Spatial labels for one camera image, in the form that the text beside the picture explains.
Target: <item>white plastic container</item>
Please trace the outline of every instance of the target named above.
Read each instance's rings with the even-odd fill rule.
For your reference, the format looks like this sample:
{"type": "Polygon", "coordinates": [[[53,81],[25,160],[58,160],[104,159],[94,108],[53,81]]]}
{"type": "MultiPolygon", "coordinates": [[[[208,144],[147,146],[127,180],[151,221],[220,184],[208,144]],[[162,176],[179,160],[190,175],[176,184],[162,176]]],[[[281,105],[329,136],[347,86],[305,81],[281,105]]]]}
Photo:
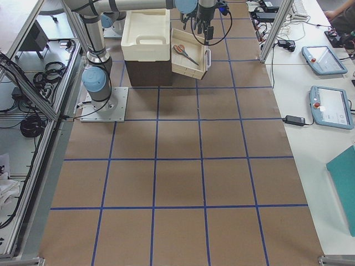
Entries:
{"type": "Polygon", "coordinates": [[[127,11],[121,48],[126,61],[170,60],[170,11],[127,11]]]}
{"type": "MultiPolygon", "coordinates": [[[[204,42],[202,37],[196,36],[200,42],[204,42]]],[[[188,32],[172,29],[171,33],[171,63],[173,72],[195,79],[202,79],[211,66],[211,50],[207,46],[198,43],[195,37],[188,32]],[[174,51],[174,44],[182,44],[185,51],[199,65],[194,64],[188,58],[183,57],[174,51]]]]}

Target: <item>person's arm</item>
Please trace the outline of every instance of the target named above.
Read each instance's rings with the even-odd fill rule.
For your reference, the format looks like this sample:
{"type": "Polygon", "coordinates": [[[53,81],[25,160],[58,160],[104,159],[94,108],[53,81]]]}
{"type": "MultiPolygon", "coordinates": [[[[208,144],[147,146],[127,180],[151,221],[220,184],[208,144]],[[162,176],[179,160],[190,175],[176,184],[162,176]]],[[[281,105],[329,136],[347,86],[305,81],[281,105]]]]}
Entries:
{"type": "Polygon", "coordinates": [[[348,0],[343,3],[340,7],[333,11],[325,11],[324,14],[329,19],[329,21],[333,20],[337,15],[341,14],[344,10],[346,10],[351,5],[355,4],[355,0],[348,0]]]}

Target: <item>tablet screen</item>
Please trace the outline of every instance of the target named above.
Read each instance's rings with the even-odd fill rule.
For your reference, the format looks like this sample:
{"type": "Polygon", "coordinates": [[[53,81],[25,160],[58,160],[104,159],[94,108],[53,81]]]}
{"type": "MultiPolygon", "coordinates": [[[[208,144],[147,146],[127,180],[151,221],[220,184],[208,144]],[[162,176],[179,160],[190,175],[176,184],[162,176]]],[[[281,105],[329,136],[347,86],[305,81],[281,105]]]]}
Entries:
{"type": "Polygon", "coordinates": [[[316,62],[323,72],[343,70],[338,60],[333,56],[328,47],[308,47],[307,50],[316,58],[316,62]]]}
{"type": "Polygon", "coordinates": [[[318,89],[322,120],[334,124],[349,125],[343,93],[338,90],[318,89]]]}

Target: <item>scissors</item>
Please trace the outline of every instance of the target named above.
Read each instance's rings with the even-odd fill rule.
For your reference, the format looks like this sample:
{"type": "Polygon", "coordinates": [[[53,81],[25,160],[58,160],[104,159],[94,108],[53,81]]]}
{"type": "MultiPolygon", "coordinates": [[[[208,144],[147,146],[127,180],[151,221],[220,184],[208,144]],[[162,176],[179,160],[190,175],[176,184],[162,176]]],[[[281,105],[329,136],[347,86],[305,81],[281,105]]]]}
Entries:
{"type": "Polygon", "coordinates": [[[184,57],[188,58],[188,60],[190,60],[191,62],[193,62],[194,64],[198,65],[198,63],[196,63],[196,61],[194,61],[191,57],[189,57],[189,55],[187,54],[187,52],[185,51],[185,46],[183,46],[182,44],[179,45],[174,45],[174,50],[178,53],[183,55],[184,57]]]}

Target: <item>green panel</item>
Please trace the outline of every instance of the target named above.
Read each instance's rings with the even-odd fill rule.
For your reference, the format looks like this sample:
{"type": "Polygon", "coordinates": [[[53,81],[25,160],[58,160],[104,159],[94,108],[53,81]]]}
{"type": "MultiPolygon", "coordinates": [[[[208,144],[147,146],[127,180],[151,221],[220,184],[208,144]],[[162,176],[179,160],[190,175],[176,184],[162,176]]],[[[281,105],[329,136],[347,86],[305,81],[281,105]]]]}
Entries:
{"type": "Polygon", "coordinates": [[[335,157],[327,169],[348,219],[350,234],[355,237],[355,146],[335,157]]]}

